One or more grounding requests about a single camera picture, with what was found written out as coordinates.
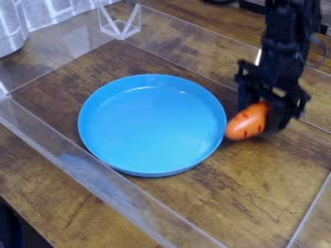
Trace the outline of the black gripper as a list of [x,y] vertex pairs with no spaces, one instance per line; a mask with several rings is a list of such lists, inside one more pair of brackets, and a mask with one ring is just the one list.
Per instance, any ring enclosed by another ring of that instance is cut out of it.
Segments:
[[261,99],[269,103],[266,135],[274,135],[301,118],[311,99],[302,77],[311,38],[321,27],[321,0],[266,0],[266,31],[259,65],[239,60],[238,110]]

